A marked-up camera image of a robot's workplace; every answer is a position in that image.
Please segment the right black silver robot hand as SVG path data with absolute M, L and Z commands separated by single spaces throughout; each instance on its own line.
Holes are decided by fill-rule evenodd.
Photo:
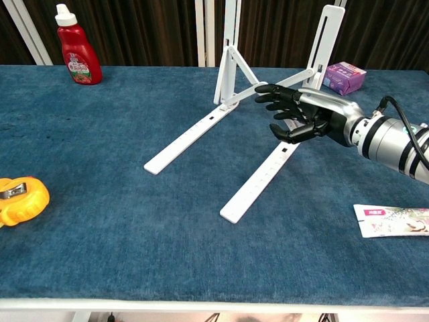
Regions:
M 274 119 L 301 123 L 288 131 L 274 123 L 269 125 L 274 136 L 288 144 L 328 136 L 344 147 L 351 147 L 353 127 L 364 118 L 357 103 L 316 89 L 267 84 L 256 87 L 255 92 L 259 94 L 256 103 L 267 103 L 268 111 L 277 111 Z

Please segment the white folding laptop stand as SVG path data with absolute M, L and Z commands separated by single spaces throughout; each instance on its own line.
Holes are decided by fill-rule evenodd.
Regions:
M 312 89 L 321 87 L 344 14 L 345 8 L 334 4 L 323 7 L 306 69 L 281 80 L 279 82 L 281 86 L 290 87 L 301 83 L 303 87 Z M 237 49 L 240 16 L 241 0 L 226 0 L 224 48 L 214 93 L 216 108 L 147 162 L 144 165 L 146 171 L 152 174 L 160 173 L 197 139 L 233 111 L 242 100 L 252 96 L 255 88 L 262 84 Z M 231 223 L 237 223 L 296 148 L 296 144 L 280 142 L 221 209 L 221 217 Z

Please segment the purple tissue pack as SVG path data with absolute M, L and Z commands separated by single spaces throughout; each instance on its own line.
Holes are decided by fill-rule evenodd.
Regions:
M 359 90 L 366 74 L 366 70 L 347 62 L 339 62 L 327 67 L 322 84 L 344 96 Z

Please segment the dark pleated curtain panel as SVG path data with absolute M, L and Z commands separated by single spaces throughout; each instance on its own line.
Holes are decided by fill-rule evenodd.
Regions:
M 2 0 L 0 0 L 0 64 L 35 64 Z
M 103 66 L 197 66 L 194 0 L 23 0 L 51 61 L 63 64 L 56 6 L 64 3 Z
M 429 0 L 347 0 L 330 63 L 429 74 Z
M 322 9 L 334 1 L 241 0 L 238 51 L 251 67 L 306 67 Z

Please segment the white printed sachet packet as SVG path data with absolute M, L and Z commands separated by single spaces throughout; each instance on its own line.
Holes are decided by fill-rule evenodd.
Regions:
M 364 238 L 429 236 L 429 208 L 353 205 Z

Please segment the blue table cloth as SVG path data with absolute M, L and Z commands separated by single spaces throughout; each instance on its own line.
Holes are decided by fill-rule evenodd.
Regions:
M 429 237 L 361 236 L 353 205 L 429 207 L 429 186 L 328 137 L 301 144 L 236 224 L 219 212 L 278 145 L 253 98 L 154 176 L 213 110 L 215 68 L 0 66 L 0 177 L 51 201 L 0 229 L 0 298 L 429 307 Z

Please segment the red ketchup bottle white cap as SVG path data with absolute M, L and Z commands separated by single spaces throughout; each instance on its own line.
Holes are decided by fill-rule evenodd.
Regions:
M 70 76 L 80 85 L 99 84 L 103 78 L 101 64 L 85 31 L 65 4 L 57 4 L 56 10 L 62 56 Z

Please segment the yellow tape measure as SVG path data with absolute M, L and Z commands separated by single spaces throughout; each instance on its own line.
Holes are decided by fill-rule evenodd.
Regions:
M 37 178 L 0 178 L 0 227 L 33 219 L 49 202 L 49 191 Z

